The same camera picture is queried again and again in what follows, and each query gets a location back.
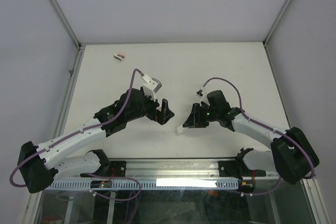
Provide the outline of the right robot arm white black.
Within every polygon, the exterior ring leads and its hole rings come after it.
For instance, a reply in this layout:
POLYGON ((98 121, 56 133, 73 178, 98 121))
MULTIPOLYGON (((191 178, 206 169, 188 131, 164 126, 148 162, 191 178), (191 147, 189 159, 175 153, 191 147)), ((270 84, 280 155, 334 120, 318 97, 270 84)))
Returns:
POLYGON ((201 129, 217 122, 232 132, 246 135, 271 151, 270 164, 289 184, 296 184, 320 164, 304 132, 298 127, 281 129, 249 116, 242 108, 232 107, 221 90, 212 91, 207 101, 193 103, 182 124, 184 129, 201 129))

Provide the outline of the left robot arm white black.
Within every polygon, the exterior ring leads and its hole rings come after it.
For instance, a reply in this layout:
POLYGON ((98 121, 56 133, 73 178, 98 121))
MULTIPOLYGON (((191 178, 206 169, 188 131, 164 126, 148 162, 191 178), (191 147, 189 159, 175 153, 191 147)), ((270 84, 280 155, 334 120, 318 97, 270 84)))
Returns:
POLYGON ((57 179, 75 175, 107 175, 111 162, 102 149, 88 151, 83 156, 73 157, 72 154, 124 130, 128 122, 136 119, 146 117, 164 125, 174 116, 167 99, 158 102, 145 95, 142 89, 131 89, 68 135, 38 145, 32 142, 23 144, 17 166, 25 182, 24 187, 34 194, 46 189, 57 179))

